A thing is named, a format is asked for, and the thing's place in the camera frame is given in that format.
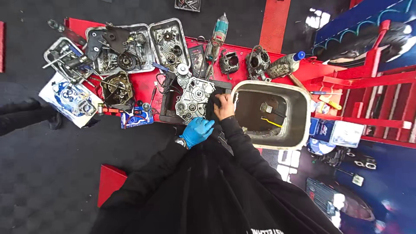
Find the spray bottle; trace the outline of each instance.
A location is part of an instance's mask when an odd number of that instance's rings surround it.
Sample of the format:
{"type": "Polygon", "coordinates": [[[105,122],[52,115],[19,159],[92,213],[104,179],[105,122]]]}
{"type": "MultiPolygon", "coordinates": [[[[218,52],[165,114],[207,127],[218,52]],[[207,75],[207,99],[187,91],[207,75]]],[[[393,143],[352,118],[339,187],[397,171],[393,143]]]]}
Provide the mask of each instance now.
{"type": "Polygon", "coordinates": [[[266,70],[271,79],[284,77],[299,69],[299,62],[305,57],[305,52],[300,51],[281,57],[272,62],[266,70]]]}

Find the gear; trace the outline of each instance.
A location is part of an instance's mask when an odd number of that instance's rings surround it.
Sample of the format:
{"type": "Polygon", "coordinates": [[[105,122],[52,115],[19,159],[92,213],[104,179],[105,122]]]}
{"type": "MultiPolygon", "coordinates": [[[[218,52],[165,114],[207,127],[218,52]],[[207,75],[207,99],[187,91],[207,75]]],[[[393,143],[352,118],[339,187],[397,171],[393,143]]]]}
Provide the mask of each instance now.
{"type": "Polygon", "coordinates": [[[166,62],[168,64],[174,64],[177,61],[176,55],[174,53],[166,54],[166,62]]]}
{"type": "Polygon", "coordinates": [[[165,32],[165,34],[163,35],[163,38],[165,39],[165,41],[170,41],[172,39],[172,33],[165,32]]]}
{"type": "Polygon", "coordinates": [[[136,67],[136,59],[130,53],[124,52],[117,57],[117,65],[125,71],[131,71],[136,67]]]}
{"type": "Polygon", "coordinates": [[[172,49],[172,53],[174,53],[177,57],[182,55],[182,49],[180,46],[175,45],[175,47],[172,49]]]}

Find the gloved hand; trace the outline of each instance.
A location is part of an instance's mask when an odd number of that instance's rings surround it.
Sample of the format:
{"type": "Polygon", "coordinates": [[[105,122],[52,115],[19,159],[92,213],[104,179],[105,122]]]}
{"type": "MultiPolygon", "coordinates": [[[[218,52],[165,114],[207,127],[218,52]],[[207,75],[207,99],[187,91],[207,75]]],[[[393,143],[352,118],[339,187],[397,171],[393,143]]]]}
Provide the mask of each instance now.
{"type": "Polygon", "coordinates": [[[192,146],[205,141],[211,135],[214,130],[212,127],[214,123],[214,120],[208,121],[201,117],[194,118],[179,137],[185,140],[186,145],[190,149],[192,146]]]}

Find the black jacket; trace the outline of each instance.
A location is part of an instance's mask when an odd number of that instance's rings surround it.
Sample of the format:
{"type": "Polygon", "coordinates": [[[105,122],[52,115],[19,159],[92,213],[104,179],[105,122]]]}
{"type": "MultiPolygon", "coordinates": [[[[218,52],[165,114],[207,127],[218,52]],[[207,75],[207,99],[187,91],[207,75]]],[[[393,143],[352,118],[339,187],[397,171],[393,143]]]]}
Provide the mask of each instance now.
{"type": "Polygon", "coordinates": [[[102,205],[93,234],[340,234],[299,187],[281,180],[234,117],[217,140],[170,142],[102,205]]]}

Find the engine cover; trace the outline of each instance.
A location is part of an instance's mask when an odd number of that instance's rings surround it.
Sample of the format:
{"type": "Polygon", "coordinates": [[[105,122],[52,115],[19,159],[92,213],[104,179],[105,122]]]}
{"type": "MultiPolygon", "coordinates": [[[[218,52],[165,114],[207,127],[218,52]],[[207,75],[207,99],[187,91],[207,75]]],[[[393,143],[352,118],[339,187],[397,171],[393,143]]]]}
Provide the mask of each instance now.
{"type": "Polygon", "coordinates": [[[195,117],[205,118],[206,104],[214,90],[214,83],[191,77],[182,96],[178,96],[176,114],[186,125],[195,117]]]}

